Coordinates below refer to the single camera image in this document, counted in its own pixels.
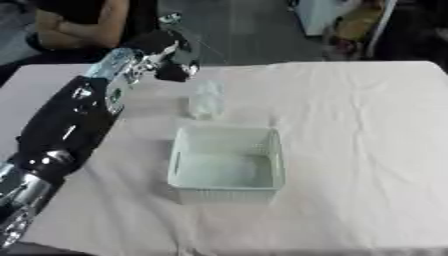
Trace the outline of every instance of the black robot arm segment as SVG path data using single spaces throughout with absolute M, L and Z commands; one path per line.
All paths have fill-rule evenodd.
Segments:
M 189 43 L 174 31 L 143 35 L 108 54 L 57 92 L 17 137 L 17 151 L 0 164 L 0 247 L 14 244 L 64 184 L 84 165 L 124 109 L 122 98 L 145 72 L 185 81 L 197 61 L 176 63 Z

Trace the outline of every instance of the floor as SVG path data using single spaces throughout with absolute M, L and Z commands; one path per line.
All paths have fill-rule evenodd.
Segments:
M 180 11 L 179 25 L 197 45 L 203 65 L 260 65 L 318 61 L 321 44 L 303 36 L 282 0 L 160 0 L 161 12 Z M 36 54 L 24 42 L 32 15 L 0 4 L 0 64 Z

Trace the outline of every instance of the chair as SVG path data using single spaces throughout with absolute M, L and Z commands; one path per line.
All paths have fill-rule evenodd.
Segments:
M 17 6 L 17 8 L 19 9 L 19 11 L 21 13 L 26 13 L 27 11 L 27 4 L 23 1 L 20 0 L 0 0 L 0 4 L 12 4 Z

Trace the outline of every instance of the person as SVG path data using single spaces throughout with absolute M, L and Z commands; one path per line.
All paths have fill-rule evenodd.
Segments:
M 35 0 L 41 54 L 0 66 L 0 87 L 22 66 L 95 63 L 159 28 L 158 0 Z

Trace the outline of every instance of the pink tablecloth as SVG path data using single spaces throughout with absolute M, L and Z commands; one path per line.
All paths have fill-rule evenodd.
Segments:
M 85 65 L 29 66 L 0 90 L 0 158 L 32 114 Z M 219 122 L 273 125 L 287 185 L 269 205 L 181 205 L 166 184 L 186 97 L 225 86 Z M 25 241 L 100 256 L 295 255 L 448 245 L 448 80 L 435 65 L 291 63 L 150 77 Z

